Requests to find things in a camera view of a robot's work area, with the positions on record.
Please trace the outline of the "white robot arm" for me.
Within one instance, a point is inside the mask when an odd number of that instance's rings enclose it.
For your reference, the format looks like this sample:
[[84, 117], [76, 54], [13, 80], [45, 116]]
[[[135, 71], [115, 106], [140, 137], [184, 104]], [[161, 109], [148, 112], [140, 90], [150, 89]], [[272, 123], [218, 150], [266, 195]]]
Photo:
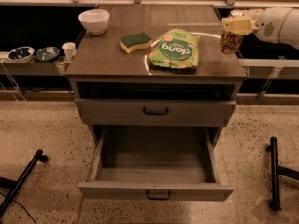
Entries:
[[291, 7], [234, 9], [221, 19], [224, 31], [236, 35], [254, 34], [272, 44], [287, 44], [299, 49], [299, 10]]

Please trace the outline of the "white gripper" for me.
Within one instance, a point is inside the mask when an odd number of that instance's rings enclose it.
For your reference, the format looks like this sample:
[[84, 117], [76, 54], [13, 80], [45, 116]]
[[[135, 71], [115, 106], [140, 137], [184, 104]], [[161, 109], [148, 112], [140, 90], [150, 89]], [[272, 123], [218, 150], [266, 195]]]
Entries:
[[255, 36], [264, 42], [273, 44], [292, 44], [291, 21], [293, 9], [287, 7], [270, 7], [267, 9], [233, 9], [232, 17], [223, 18], [224, 31], [237, 35]]

